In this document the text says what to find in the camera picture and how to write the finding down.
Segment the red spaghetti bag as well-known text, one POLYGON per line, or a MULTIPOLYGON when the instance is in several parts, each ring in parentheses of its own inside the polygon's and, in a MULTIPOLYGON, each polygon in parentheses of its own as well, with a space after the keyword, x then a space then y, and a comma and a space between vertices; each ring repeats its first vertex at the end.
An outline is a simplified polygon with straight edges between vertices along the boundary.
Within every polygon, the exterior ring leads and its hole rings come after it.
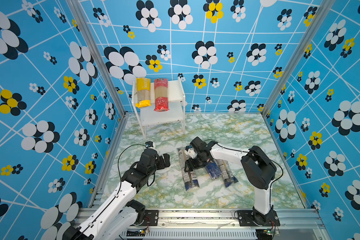
POLYGON ((155 112, 166 112, 169 110, 168 80, 155 79, 155 112))

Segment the yellow spaghetti bag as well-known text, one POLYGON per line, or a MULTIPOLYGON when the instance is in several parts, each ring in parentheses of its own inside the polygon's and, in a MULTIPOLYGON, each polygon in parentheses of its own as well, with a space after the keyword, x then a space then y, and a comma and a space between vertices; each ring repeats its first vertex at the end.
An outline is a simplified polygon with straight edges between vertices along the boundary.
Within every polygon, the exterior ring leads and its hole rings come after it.
POLYGON ((151 80, 148 78, 137 78, 137 103, 136 107, 141 109, 151 105, 151 80))

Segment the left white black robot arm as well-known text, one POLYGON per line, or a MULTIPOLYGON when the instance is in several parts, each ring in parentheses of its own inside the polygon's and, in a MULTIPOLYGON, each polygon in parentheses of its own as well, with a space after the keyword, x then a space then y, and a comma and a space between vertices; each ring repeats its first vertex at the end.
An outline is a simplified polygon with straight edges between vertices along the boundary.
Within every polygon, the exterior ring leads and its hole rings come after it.
POLYGON ((134 199, 157 170, 170 167, 170 155, 146 148, 140 160, 121 177, 114 193, 77 228, 68 227, 63 240, 115 240, 132 225, 145 224, 146 207, 134 199))

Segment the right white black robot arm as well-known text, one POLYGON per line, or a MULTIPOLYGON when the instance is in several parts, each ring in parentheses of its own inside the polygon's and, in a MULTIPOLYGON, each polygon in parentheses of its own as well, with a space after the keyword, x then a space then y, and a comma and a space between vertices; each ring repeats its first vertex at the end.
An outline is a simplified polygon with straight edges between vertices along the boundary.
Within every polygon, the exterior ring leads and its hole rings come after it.
POLYGON ((242 165, 247 179, 255 189, 253 216, 257 224, 264 225, 275 215, 271 203, 271 185, 276 180, 277 167, 260 147, 237 149, 216 141, 206 143, 196 137, 185 150, 190 156, 185 161, 185 172, 203 168, 214 160, 242 165))

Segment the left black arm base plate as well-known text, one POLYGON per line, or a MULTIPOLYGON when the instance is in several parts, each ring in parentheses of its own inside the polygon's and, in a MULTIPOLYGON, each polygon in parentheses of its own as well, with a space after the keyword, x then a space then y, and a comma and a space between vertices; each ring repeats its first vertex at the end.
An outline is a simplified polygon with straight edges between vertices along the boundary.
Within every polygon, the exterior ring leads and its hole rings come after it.
POLYGON ((159 211, 158 210, 144 210, 141 213, 138 213, 137 220, 134 223, 135 226, 157 226, 159 220, 159 211))

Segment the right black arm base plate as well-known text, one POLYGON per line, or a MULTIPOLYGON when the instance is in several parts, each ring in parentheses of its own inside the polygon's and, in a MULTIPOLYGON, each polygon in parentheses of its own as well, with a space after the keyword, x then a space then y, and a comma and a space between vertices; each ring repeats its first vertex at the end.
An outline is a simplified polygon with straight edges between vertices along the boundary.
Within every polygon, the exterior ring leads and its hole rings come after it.
POLYGON ((234 213, 235 219, 239 221, 241 227, 279 227, 280 220, 277 212, 270 210, 266 215, 256 210, 237 210, 234 213))

